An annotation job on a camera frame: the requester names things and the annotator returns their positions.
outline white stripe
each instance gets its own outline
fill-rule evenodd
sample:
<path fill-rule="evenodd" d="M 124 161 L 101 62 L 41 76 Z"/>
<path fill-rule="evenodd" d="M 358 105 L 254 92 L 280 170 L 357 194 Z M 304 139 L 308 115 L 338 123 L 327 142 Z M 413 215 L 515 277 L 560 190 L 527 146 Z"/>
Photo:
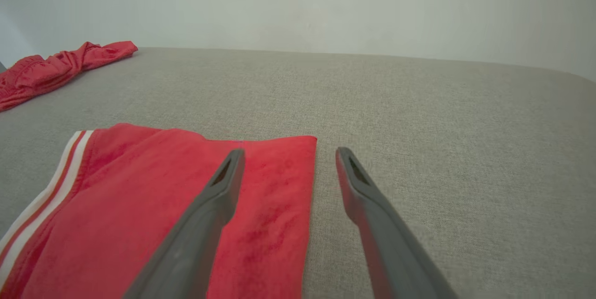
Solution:
<path fill-rule="evenodd" d="M 51 182 L 49 183 L 49 185 L 47 185 L 47 188 L 43 190 L 41 194 L 38 195 L 38 197 L 36 197 L 35 200 L 21 213 L 17 221 L 15 221 L 15 223 L 13 223 L 13 225 L 10 227 L 4 238 L 2 238 L 2 248 L 7 244 L 8 240 L 15 233 L 15 231 L 17 231 L 17 229 L 25 221 L 27 221 L 28 217 L 34 214 L 34 212 L 36 212 L 36 210 L 39 209 L 39 206 L 41 206 L 43 202 L 47 200 L 49 195 L 51 195 L 58 179 L 62 174 L 62 170 L 64 170 L 64 166 L 66 165 L 66 158 L 70 153 L 70 149 L 72 148 L 73 143 L 76 141 L 80 134 L 81 132 L 77 131 L 74 134 L 74 136 L 70 138 L 70 141 L 66 146 L 66 149 L 64 149 L 62 158 L 60 159 L 58 169 L 56 170 L 56 173 L 54 174 L 54 177 L 52 178 Z M 4 258 L 4 262 L 2 263 L 2 265 L 0 265 L 0 288 L 4 286 L 4 283 L 6 282 L 6 279 L 8 278 L 8 275 L 10 274 L 10 271 L 13 268 L 13 265 L 17 257 L 19 256 L 19 253 L 21 253 L 21 250 L 23 249 L 27 241 L 35 233 L 39 225 L 41 225 L 42 222 L 58 207 L 58 205 L 60 205 L 62 201 L 64 201 L 66 195 L 68 195 L 70 189 L 73 187 L 73 184 L 75 183 L 77 174 L 79 172 L 79 167 L 81 166 L 81 160 L 83 159 L 85 146 L 87 145 L 87 141 L 89 140 L 89 137 L 91 137 L 91 134 L 92 131 L 87 131 L 83 138 L 81 138 L 81 141 L 79 142 L 74 151 L 74 156 L 70 163 L 70 167 L 68 168 L 68 173 L 64 178 L 64 182 L 62 182 L 62 186 L 59 187 L 58 193 L 54 196 L 53 200 L 50 201 L 49 204 L 47 204 L 46 208 L 42 210 L 42 212 L 39 214 L 39 216 L 32 223 L 30 223 L 26 227 L 26 229 L 24 229 L 21 232 L 19 237 L 17 237 L 17 239 L 13 242 L 13 246 L 11 246 L 10 250 L 8 250 L 6 257 Z"/>

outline beige fabric surface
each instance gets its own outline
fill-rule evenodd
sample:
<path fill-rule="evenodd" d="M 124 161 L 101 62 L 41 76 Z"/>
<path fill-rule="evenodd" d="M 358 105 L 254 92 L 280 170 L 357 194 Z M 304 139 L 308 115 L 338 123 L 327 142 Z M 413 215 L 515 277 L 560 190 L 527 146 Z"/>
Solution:
<path fill-rule="evenodd" d="M 0 113 L 0 233 L 76 131 L 315 135 L 306 298 L 372 297 L 337 146 L 358 156 L 464 297 L 596 296 L 596 84 L 518 66 L 141 48 Z"/>

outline crumpled red cloth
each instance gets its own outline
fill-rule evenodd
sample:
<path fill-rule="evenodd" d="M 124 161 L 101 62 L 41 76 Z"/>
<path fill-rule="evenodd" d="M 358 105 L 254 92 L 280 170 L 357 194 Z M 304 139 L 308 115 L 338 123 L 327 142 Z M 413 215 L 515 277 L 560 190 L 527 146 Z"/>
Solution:
<path fill-rule="evenodd" d="M 130 41 L 104 47 L 86 42 L 75 51 L 62 51 L 46 60 L 41 55 L 25 57 L 0 74 L 0 112 L 62 87 L 84 70 L 130 57 L 137 50 Z"/>

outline wrinkled red fabric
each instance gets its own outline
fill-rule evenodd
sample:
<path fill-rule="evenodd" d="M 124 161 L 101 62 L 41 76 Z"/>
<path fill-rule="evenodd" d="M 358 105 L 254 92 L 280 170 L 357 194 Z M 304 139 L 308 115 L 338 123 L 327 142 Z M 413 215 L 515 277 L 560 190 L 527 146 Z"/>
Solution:
<path fill-rule="evenodd" d="M 95 130 L 68 196 L 24 245 L 0 297 L 121 297 L 226 155 L 243 148 L 240 197 L 207 296 L 300 298 L 316 144 L 128 124 Z"/>
<path fill-rule="evenodd" d="M 130 41 L 104 47 L 86 42 L 75 51 L 62 51 L 46 60 L 40 55 L 25 57 L 0 74 L 0 112 L 62 87 L 84 70 L 130 57 L 137 50 Z"/>

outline red garment edge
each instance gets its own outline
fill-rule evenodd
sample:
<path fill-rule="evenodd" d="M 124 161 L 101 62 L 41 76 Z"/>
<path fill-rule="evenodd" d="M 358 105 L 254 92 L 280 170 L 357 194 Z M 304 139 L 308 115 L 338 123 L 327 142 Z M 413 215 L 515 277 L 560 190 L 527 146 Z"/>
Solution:
<path fill-rule="evenodd" d="M 71 192 L 25 244 L 0 297 L 121 297 L 212 171 L 241 146 L 240 199 L 208 297 L 300 298 L 316 141 L 210 141 L 123 124 L 93 131 Z"/>
<path fill-rule="evenodd" d="M 70 148 L 70 152 L 68 153 L 68 158 L 66 159 L 66 165 L 64 166 L 64 169 L 62 170 L 62 173 L 60 174 L 60 178 L 58 179 L 58 182 L 56 183 L 54 190 L 49 195 L 47 200 L 45 202 L 43 202 L 43 204 L 34 212 L 34 214 L 31 215 L 31 217 L 29 217 L 27 219 L 27 221 L 25 221 L 21 225 L 21 227 L 19 227 L 19 229 L 17 229 L 17 231 L 13 234 L 11 239 L 8 241 L 8 243 L 2 250 L 2 252 L 0 252 L 0 265 L 2 265 L 2 262 L 4 262 L 4 258 L 6 258 L 6 254 L 8 254 L 8 251 L 10 250 L 11 246 L 13 246 L 13 243 L 15 242 L 17 237 L 19 237 L 19 235 L 24 231 L 24 229 L 26 227 L 28 227 L 28 225 L 30 225 L 33 221 L 35 221 L 36 218 L 38 218 L 39 214 L 41 214 L 41 212 L 43 212 L 43 210 L 45 210 L 47 205 L 49 205 L 49 203 L 52 202 L 52 200 L 54 199 L 54 197 L 60 190 L 60 187 L 62 186 L 62 183 L 64 182 L 64 178 L 66 178 L 66 173 L 68 172 L 68 169 L 70 168 L 70 163 L 72 162 L 72 159 L 75 156 L 76 147 L 77 147 L 77 145 L 79 145 L 79 142 L 81 141 L 81 138 L 83 138 L 84 135 L 85 135 L 85 132 L 84 131 L 81 132 L 81 134 L 79 134 L 79 137 L 77 137 L 76 141 L 74 142 L 72 148 Z"/>
<path fill-rule="evenodd" d="M 54 91 L 85 70 L 130 57 L 137 50 L 130 41 L 104 47 L 85 42 L 75 51 L 62 51 L 46 60 L 40 55 L 25 57 L 0 74 L 0 112 Z"/>

